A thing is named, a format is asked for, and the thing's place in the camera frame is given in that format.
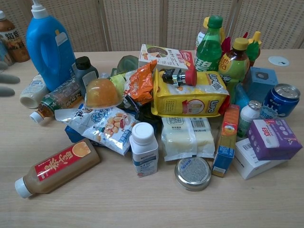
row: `table surface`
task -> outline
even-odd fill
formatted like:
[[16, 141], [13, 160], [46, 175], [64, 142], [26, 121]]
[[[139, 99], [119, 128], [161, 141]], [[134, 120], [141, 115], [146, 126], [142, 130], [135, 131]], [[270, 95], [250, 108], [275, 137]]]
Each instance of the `table surface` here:
[[[280, 83], [304, 93], [303, 50], [262, 50], [255, 66], [273, 68]], [[99, 72], [111, 73], [122, 56], [139, 52], [90, 52]], [[284, 56], [289, 66], [274, 66], [269, 56]], [[159, 158], [156, 174], [138, 178], [131, 155], [97, 148], [102, 162], [47, 195], [22, 199], [14, 182], [37, 162], [71, 145], [63, 123], [53, 119], [34, 123], [33, 112], [19, 102], [19, 94], [37, 74], [31, 61], [16, 63], [6, 73], [21, 83], [9, 85], [14, 97], [0, 98], [0, 227], [303, 227], [304, 154], [244, 180], [231, 166], [224, 178], [212, 176], [200, 192], [189, 192], [175, 180], [175, 162]], [[304, 143], [304, 100], [286, 119]]]

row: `white box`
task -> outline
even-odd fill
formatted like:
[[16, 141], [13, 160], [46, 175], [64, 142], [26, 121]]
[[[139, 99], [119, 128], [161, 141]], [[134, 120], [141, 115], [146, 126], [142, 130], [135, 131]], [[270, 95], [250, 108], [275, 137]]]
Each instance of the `white box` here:
[[172, 68], [186, 71], [190, 67], [193, 67], [192, 53], [189, 51], [142, 44], [141, 53], [138, 58], [138, 67], [146, 65], [153, 60], [157, 60], [156, 68], [158, 71]]
[[241, 176], [247, 180], [285, 161], [287, 160], [259, 161], [249, 139], [246, 138], [236, 143], [232, 164]]

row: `woven panel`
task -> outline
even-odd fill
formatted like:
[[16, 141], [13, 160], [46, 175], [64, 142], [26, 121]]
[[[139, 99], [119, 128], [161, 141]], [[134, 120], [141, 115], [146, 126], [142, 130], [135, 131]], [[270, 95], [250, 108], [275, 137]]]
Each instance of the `woven panel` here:
[[159, 0], [104, 0], [104, 10], [112, 51], [159, 45]]
[[167, 47], [193, 50], [205, 17], [220, 15], [225, 27], [232, 0], [169, 0]]
[[106, 51], [95, 0], [39, 0], [68, 32], [75, 52]]
[[263, 49], [294, 48], [304, 29], [303, 0], [243, 0], [233, 34], [252, 37], [256, 30], [262, 33]]
[[5, 13], [8, 20], [13, 22], [19, 34], [23, 37], [23, 41], [25, 41], [30, 18], [25, 16], [23, 7], [24, 5], [20, 4], [20, 0], [0, 0], [0, 10]]

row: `blue soda can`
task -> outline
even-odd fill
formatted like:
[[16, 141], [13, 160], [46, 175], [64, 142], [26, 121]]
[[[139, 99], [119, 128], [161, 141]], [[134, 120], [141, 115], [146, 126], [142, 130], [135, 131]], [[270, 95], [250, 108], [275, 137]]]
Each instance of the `blue soda can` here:
[[261, 119], [285, 118], [300, 100], [300, 91], [289, 84], [277, 84], [272, 88], [262, 104]]

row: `green bottle cap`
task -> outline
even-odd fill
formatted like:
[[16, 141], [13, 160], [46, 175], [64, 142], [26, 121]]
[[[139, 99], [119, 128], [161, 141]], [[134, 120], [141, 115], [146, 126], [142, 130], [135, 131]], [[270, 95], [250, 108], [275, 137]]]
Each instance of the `green bottle cap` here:
[[219, 29], [222, 27], [223, 18], [221, 16], [211, 16], [208, 21], [208, 27]]

